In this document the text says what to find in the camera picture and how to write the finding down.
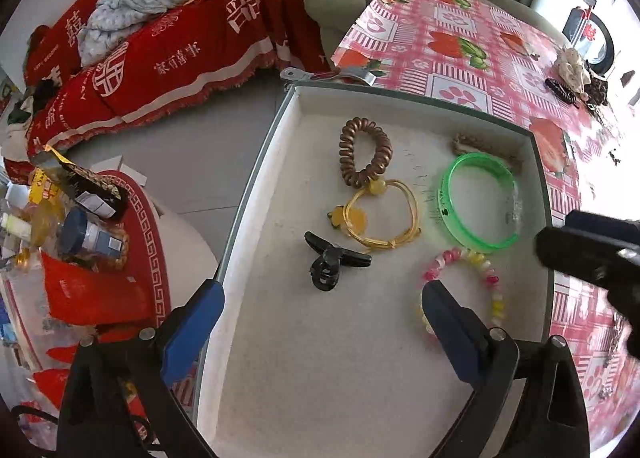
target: table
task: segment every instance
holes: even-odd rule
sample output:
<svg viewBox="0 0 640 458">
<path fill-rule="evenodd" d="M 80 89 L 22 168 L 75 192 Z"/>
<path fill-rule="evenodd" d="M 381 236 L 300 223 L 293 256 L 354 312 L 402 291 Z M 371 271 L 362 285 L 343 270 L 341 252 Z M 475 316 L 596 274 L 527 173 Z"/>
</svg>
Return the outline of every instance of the table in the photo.
<svg viewBox="0 0 640 458">
<path fill-rule="evenodd" d="M 561 224 L 583 202 L 578 168 L 623 135 L 611 114 L 605 111 L 603 127 L 583 105 L 567 105 L 545 86 L 546 78 L 558 78 L 557 49 L 486 0 L 373 0 L 332 60 L 366 67 L 378 77 L 374 86 L 455 102 L 531 130 L 553 221 Z M 556 273 L 551 333 L 563 335 L 574 356 L 592 450 L 624 430 L 640 403 L 640 363 L 623 343 L 612 347 L 613 316 L 605 291 Z M 621 340 L 627 334 L 625 327 Z"/>
<path fill-rule="evenodd" d="M 113 170 L 101 174 L 128 193 L 129 206 L 122 223 L 130 245 L 123 272 L 146 279 L 152 287 L 154 315 L 141 321 L 140 326 L 159 327 L 173 308 L 184 305 L 202 282 L 215 274 L 218 262 L 193 227 L 151 198 L 133 178 Z M 62 326 L 56 327 L 54 333 L 43 330 L 46 299 L 42 269 L 36 265 L 23 276 L 2 278 L 0 289 L 30 368 L 37 371 L 65 367 L 50 358 L 46 350 L 77 344 L 80 330 Z M 174 392 L 187 412 L 193 408 L 195 376 L 194 364 L 188 376 L 174 385 Z"/>
</svg>

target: jar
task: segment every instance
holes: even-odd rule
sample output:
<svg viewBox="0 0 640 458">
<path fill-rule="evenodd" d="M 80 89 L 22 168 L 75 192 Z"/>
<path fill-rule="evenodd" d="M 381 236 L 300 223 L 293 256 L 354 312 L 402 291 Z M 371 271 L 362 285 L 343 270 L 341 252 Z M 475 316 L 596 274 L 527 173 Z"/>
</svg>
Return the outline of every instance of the jar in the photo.
<svg viewBox="0 0 640 458">
<path fill-rule="evenodd" d="M 116 225 L 107 225 L 84 210 L 73 208 L 62 224 L 57 247 L 61 256 L 103 261 L 122 268 L 127 261 L 129 235 Z"/>
</svg>

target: blue gripper pad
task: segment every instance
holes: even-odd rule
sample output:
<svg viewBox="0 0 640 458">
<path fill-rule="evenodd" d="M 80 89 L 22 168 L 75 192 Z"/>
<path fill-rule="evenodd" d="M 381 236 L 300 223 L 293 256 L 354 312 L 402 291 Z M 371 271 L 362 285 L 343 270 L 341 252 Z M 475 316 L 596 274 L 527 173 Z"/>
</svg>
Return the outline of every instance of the blue gripper pad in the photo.
<svg viewBox="0 0 640 458">
<path fill-rule="evenodd" d="M 191 369 L 225 307 L 222 285 L 207 279 L 184 305 L 185 315 L 164 346 L 162 380 L 171 387 Z"/>
<path fill-rule="evenodd" d="M 482 383 L 489 347 L 482 321 L 462 308 L 439 280 L 424 285 L 422 311 L 458 378 L 476 389 Z"/>
</svg>

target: green plastic bangle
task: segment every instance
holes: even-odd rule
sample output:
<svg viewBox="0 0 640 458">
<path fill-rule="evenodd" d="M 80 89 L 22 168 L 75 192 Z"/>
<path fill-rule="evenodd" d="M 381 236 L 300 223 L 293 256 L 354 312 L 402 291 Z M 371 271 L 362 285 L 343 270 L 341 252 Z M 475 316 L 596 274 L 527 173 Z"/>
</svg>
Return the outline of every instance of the green plastic bangle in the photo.
<svg viewBox="0 0 640 458">
<path fill-rule="evenodd" d="M 491 242 L 483 240 L 469 231 L 460 221 L 451 200 L 450 187 L 452 175 L 455 170 L 460 167 L 478 167 L 484 169 L 494 176 L 501 186 L 508 186 L 513 191 L 514 210 L 512 219 L 515 228 L 514 233 L 503 242 L 492 244 Z M 495 252 L 496 250 L 509 247 L 518 239 L 520 212 L 522 209 L 520 201 L 518 200 L 518 184 L 507 166 L 494 156 L 479 152 L 459 156 L 442 177 L 440 189 L 438 190 L 438 209 L 440 210 L 440 216 L 442 216 L 444 225 L 449 229 L 453 237 L 456 238 L 463 247 L 470 248 L 476 252 L 482 252 L 483 254 Z"/>
</svg>

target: tray rim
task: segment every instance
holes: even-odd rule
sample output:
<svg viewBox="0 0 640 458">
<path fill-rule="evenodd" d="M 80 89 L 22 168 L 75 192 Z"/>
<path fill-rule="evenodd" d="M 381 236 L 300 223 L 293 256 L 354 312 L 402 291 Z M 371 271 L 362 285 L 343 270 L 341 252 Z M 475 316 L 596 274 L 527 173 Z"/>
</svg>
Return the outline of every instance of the tray rim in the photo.
<svg viewBox="0 0 640 458">
<path fill-rule="evenodd" d="M 270 148 L 271 141 L 273 136 L 280 126 L 280 122 L 284 113 L 289 106 L 291 100 L 296 95 L 297 88 L 304 87 L 312 87 L 312 88 L 325 88 L 329 90 L 343 90 L 350 91 L 356 93 L 364 93 L 374 96 L 380 97 L 388 97 L 393 99 L 400 99 L 404 101 L 416 102 L 417 104 L 426 104 L 430 106 L 435 106 L 437 108 L 443 108 L 446 110 L 450 110 L 452 112 L 457 112 L 462 115 L 468 115 L 470 117 L 479 118 L 481 120 L 485 120 L 490 122 L 496 126 L 507 128 L 517 134 L 520 134 L 529 139 L 531 143 L 531 147 L 533 149 L 536 166 L 538 168 L 538 177 L 540 179 L 540 186 L 542 188 L 542 196 L 543 196 L 543 206 L 545 210 L 545 221 L 547 226 L 552 226 L 552 215 L 551 215 L 551 204 L 549 198 L 548 188 L 546 186 L 546 180 L 544 177 L 545 169 L 542 164 L 542 159 L 540 158 L 540 152 L 538 151 L 538 145 L 536 143 L 536 138 L 532 131 L 526 130 L 525 128 L 514 124 L 513 122 L 509 122 L 508 120 L 504 120 L 500 117 L 494 117 L 493 115 L 489 115 L 485 112 L 478 112 L 477 110 L 473 110 L 472 108 L 467 108 L 466 106 L 462 106 L 461 104 L 455 104 L 453 102 L 443 101 L 440 99 L 435 99 L 433 97 L 427 96 L 419 96 L 415 94 L 405 93 L 398 90 L 387 90 L 383 88 L 375 88 L 372 86 L 363 86 L 363 85 L 351 85 L 351 84 L 343 84 L 343 83 L 331 83 L 331 82 L 311 82 L 311 81 L 303 81 L 303 82 L 294 82 L 289 85 L 289 89 L 285 95 L 284 100 L 280 104 L 278 112 L 276 113 L 273 121 L 269 127 L 267 135 L 264 137 L 264 141 L 260 146 L 260 151 L 258 152 L 258 156 L 255 159 L 254 166 L 252 167 L 251 174 L 249 175 L 249 179 L 246 183 L 244 191 L 242 192 L 242 197 L 240 203 L 238 204 L 238 210 L 236 211 L 236 215 L 234 216 L 234 221 L 231 225 L 231 230 L 229 231 L 229 236 L 226 239 L 225 250 L 223 255 L 218 263 L 218 269 L 213 277 L 214 280 L 218 281 L 224 287 L 224 278 L 226 275 L 226 270 L 229 264 L 229 259 L 231 257 L 231 252 L 233 250 L 233 246 L 236 242 L 236 237 L 238 235 L 238 231 L 240 228 L 240 223 L 242 220 L 242 216 L 244 215 L 244 210 L 246 209 L 247 203 L 249 201 L 249 197 L 254 189 L 255 180 L 258 177 L 258 173 L 260 172 L 260 168 L 262 167 L 262 162 L 268 149 Z M 554 302 L 554 287 L 555 287 L 555 279 L 554 272 L 552 270 L 547 271 L 546 278 L 546 305 L 545 305 L 545 319 L 543 321 L 542 328 L 542 339 L 541 342 L 544 342 L 549 337 L 549 333 L 551 330 L 551 317 L 553 315 L 553 302 Z M 202 375 L 204 372 L 204 362 L 207 355 L 207 349 L 209 348 L 209 337 L 204 343 L 204 346 L 200 350 L 198 355 L 198 366 L 196 369 L 196 377 L 195 377 L 195 386 L 194 386 L 194 399 L 193 399 L 193 411 L 191 414 L 191 419 L 194 425 L 197 425 L 198 420 L 198 408 L 200 407 L 200 391 L 202 389 Z"/>
</svg>

